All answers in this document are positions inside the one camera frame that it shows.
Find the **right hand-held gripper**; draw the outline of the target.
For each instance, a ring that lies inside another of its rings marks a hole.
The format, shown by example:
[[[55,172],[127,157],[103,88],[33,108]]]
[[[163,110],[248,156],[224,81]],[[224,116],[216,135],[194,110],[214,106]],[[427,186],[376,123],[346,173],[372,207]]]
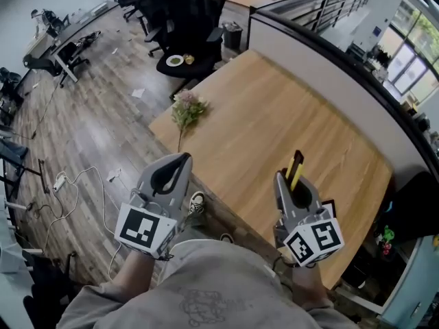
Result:
[[[276,205],[283,219],[294,219],[295,205],[286,173],[286,170],[280,170],[274,175]],[[303,176],[300,181],[307,211],[312,215],[305,217],[291,230],[282,221],[278,221],[274,226],[274,240],[276,248],[284,247],[297,266],[305,267],[318,263],[343,248],[344,239],[334,209],[329,206],[321,207],[317,188]]]

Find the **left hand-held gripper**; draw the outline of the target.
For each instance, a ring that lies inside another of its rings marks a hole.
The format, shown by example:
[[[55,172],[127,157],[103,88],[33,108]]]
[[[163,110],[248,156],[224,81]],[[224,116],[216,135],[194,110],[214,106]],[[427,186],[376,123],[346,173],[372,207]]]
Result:
[[[115,239],[155,260],[169,260],[180,228],[183,200],[193,167],[190,154],[170,154],[142,172],[130,201],[121,205]]]

